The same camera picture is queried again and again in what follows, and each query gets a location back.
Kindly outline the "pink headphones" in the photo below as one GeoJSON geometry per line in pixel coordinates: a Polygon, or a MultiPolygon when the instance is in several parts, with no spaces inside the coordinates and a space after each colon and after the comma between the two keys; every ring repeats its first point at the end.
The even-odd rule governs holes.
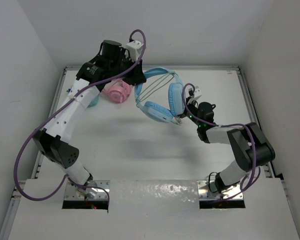
{"type": "Polygon", "coordinates": [[[102,92],[114,103],[125,102],[132,92],[132,85],[127,84],[122,78],[117,78],[107,83],[102,92]]]}

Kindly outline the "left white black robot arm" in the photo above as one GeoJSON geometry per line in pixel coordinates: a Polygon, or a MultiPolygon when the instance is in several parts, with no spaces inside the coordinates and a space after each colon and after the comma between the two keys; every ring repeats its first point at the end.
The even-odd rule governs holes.
{"type": "Polygon", "coordinates": [[[78,185],[86,185],[91,174],[79,161],[79,149],[70,145],[75,126],[89,104],[105,87],[105,79],[124,79],[129,85],[145,82],[139,57],[144,45],[130,40],[122,45],[104,40],[98,54],[78,70],[73,85],[64,100],[68,106],[54,116],[33,137],[40,152],[58,165],[78,185]]]}

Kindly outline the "light blue headphones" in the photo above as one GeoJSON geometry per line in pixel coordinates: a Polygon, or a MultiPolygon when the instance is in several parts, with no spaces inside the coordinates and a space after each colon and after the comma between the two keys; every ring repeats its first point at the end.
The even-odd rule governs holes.
{"type": "Polygon", "coordinates": [[[159,78],[151,83],[153,88],[151,88],[147,93],[142,90],[142,84],[136,85],[134,88],[134,98],[137,108],[139,108],[148,118],[156,122],[181,125],[182,121],[179,115],[181,115],[185,110],[185,105],[183,103],[185,97],[182,94],[184,84],[179,75],[173,70],[163,67],[155,67],[145,71],[144,76],[146,79],[155,76],[158,76],[159,78]],[[167,91],[169,108],[153,101],[146,101],[148,97],[163,87],[161,83],[165,80],[167,80],[167,82],[164,83],[163,86],[167,84],[169,85],[167,91]]]}

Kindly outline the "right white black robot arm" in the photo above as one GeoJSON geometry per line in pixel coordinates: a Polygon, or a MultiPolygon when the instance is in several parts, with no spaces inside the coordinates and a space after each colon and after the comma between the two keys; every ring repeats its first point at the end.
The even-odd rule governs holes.
{"type": "Polygon", "coordinates": [[[182,116],[197,125],[196,131],[201,141],[230,145],[232,149],[234,161],[215,175],[213,183],[208,183],[210,193],[220,194],[237,184],[247,173],[254,175],[256,167],[275,159],[275,150],[257,123],[217,125],[214,122],[214,104],[202,102],[196,106],[188,97],[184,105],[182,116]]]}

